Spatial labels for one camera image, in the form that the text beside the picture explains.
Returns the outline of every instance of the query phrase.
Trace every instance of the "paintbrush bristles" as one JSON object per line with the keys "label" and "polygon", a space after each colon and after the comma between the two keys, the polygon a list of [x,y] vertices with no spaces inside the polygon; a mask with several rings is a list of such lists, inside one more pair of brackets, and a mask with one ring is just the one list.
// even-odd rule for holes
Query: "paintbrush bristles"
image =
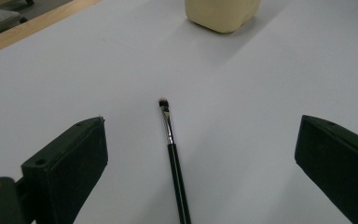
{"label": "paintbrush bristles", "polygon": [[159,106],[166,106],[166,107],[169,106],[168,101],[165,98],[159,98],[158,104],[159,104]]}

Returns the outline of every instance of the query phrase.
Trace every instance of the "paintbrush ferrule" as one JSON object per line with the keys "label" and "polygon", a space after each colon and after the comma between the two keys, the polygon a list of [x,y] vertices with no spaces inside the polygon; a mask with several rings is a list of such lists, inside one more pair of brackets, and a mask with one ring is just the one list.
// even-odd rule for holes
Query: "paintbrush ferrule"
{"label": "paintbrush ferrule", "polygon": [[165,133],[167,135],[168,144],[175,144],[173,141],[173,132],[170,119],[170,109],[167,106],[161,106],[161,113],[164,121]]}

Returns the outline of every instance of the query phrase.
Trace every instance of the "black paintbrush handle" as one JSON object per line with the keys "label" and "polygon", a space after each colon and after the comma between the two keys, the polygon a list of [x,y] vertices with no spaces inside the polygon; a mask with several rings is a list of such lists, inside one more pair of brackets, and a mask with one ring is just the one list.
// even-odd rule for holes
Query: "black paintbrush handle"
{"label": "black paintbrush handle", "polygon": [[182,172],[178,152],[175,144],[168,145],[168,153],[170,155],[170,163],[172,170],[173,185],[175,187],[176,202],[181,224],[191,224],[190,213],[188,212],[187,199],[185,193],[185,185],[183,183]]}

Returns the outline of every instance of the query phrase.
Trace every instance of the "beige container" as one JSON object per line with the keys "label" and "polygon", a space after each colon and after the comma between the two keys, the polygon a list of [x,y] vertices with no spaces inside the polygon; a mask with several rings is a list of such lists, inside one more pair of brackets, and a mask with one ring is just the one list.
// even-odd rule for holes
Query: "beige container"
{"label": "beige container", "polygon": [[230,33],[250,20],[260,0],[186,0],[187,17],[219,33]]}

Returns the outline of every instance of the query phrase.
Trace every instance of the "white table surface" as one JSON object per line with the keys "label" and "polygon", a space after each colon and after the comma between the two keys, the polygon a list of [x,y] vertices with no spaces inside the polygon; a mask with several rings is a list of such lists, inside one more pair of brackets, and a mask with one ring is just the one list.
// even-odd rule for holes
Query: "white table surface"
{"label": "white table surface", "polygon": [[296,165],[303,114],[358,133],[358,0],[262,0],[218,35],[181,0],[104,0],[0,51],[0,176],[78,121],[109,164],[76,223],[179,223],[159,97],[193,223],[350,223]]}

